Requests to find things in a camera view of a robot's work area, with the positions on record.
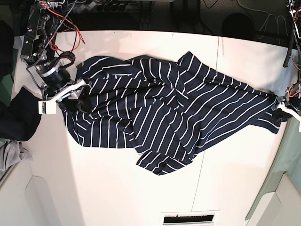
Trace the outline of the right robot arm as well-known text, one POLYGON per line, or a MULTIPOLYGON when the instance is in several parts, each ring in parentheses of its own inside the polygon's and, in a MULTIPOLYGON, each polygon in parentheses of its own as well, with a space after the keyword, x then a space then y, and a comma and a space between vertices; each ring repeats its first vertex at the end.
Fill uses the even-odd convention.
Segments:
POLYGON ((64 0, 37 0, 31 6, 21 60, 28 72, 34 68, 43 80, 36 85, 42 94, 40 114, 55 114, 57 106, 72 113, 92 111, 92 84, 85 79, 72 80, 67 70, 75 62, 74 50, 84 41, 69 18, 76 4, 77 1, 69 6, 64 0), (75 32, 70 51, 60 50, 55 44, 57 34, 66 31, 75 32))

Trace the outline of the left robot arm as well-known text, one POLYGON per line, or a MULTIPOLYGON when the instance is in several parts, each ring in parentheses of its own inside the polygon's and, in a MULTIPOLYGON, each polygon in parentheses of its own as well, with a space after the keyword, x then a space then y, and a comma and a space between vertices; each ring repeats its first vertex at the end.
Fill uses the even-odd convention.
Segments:
POLYGON ((297 82, 289 86, 284 96, 278 97, 272 108, 273 121, 281 123, 294 117, 301 120, 301 2, 287 0, 286 7, 292 17, 292 32, 283 67, 288 66, 291 60, 297 69, 297 82))

